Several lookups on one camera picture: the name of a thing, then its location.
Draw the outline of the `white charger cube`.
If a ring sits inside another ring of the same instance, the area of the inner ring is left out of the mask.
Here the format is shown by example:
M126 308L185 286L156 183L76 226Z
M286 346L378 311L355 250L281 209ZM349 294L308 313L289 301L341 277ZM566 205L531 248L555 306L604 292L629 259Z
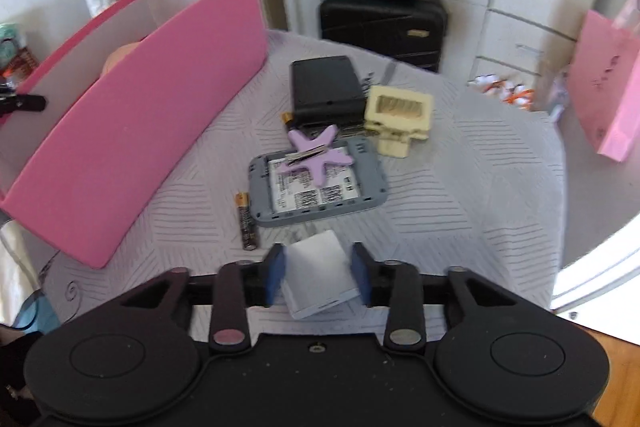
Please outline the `white charger cube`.
M333 231L285 247L282 291L294 320L305 320L359 296L349 257Z

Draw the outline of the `pink square compact case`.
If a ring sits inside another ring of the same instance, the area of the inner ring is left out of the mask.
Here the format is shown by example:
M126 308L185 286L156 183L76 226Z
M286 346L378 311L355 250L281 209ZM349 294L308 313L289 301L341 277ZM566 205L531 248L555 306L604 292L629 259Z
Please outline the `pink square compact case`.
M120 46L118 49L116 49L113 53L111 53L103 67L101 70L101 75L104 76L106 75L108 72L111 72L111 70L118 64L120 63L125 57L127 57L129 54L131 54L132 52L134 52L135 49L137 49L137 47L140 46L140 43L138 42L132 42L132 43L128 43L125 44L124 46Z

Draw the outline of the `pink storage box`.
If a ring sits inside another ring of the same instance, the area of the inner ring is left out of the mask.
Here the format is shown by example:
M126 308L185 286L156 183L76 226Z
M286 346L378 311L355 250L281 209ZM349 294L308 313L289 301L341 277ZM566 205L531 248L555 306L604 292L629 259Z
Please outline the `pink storage box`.
M140 46L101 75L120 46ZM100 269L182 156L268 55L259 0L119 0L52 53L1 116L1 207Z

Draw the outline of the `purple star hair clip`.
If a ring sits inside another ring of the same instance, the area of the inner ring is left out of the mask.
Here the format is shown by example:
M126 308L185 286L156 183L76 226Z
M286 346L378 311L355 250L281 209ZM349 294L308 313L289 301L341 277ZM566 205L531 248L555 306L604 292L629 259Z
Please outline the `purple star hair clip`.
M278 167L277 173L289 174L306 170L315 187L325 186L326 167L345 167L354 163L352 156L332 146L337 132L335 124L326 127L314 139L309 139L299 130L288 132L288 139L295 146L296 152L285 156L285 161Z

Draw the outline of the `black gold AA battery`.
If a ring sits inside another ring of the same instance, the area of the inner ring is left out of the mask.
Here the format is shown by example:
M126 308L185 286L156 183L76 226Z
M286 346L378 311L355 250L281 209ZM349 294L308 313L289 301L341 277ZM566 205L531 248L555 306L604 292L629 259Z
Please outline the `black gold AA battery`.
M256 251L259 247L257 225L250 213L250 196L246 192L236 193L234 196L242 247L244 251Z

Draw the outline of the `grey router back cover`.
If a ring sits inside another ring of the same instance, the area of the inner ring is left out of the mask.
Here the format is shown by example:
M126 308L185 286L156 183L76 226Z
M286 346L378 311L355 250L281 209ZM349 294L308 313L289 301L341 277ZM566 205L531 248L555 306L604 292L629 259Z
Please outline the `grey router back cover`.
M334 147L354 158L350 166L324 168L326 183L312 183L308 170L280 173L285 151L255 157L248 167L250 214L263 228L326 219L382 205L390 195L372 143L353 136Z

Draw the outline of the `white patterned table cloth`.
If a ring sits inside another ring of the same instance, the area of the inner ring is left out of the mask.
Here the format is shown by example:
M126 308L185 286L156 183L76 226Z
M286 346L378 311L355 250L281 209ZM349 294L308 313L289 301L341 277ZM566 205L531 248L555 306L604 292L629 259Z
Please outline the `white patterned table cloth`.
M431 95L430 135L406 158L382 159L384 204L262 230L262 248L329 230L344 247L363 243L376 259L433 274L461 265L548 307L562 258L566 181L564 148L547 117L370 52L273 31L265 68L182 158L105 268L32 246L58 318L79 317L171 268L208 274L248 259L235 195L247 190L254 157L288 147L281 116L291 105L291 64L334 55L349 57L364 79Z

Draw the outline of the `cream plastic clip holder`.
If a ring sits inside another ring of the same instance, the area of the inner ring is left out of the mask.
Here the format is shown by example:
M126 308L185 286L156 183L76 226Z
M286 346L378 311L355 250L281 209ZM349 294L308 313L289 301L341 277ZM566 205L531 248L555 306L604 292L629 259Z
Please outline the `cream plastic clip holder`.
M364 112L364 129L376 134L380 155L406 158L413 141L428 139L433 107L434 98L430 94L372 86Z

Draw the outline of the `black power bank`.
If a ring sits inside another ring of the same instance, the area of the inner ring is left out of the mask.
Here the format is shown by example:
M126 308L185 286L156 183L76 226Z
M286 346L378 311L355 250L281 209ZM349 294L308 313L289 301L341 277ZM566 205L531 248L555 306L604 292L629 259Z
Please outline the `black power bank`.
M363 123L367 97L348 56L295 61L290 71L293 122L297 128Z

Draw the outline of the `black suitcase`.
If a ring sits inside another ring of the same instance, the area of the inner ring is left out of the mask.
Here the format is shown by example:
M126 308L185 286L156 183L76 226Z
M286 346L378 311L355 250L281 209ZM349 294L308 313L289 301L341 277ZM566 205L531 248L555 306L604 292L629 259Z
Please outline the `black suitcase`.
M448 29L442 0L322 0L321 38L438 72Z

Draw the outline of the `pink paper gift bag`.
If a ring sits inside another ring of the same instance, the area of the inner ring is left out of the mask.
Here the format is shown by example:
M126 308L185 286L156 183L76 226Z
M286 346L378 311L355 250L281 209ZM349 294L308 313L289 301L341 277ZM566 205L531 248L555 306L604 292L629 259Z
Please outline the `pink paper gift bag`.
M639 134L639 0L612 20L587 14L566 87L594 150L624 161Z

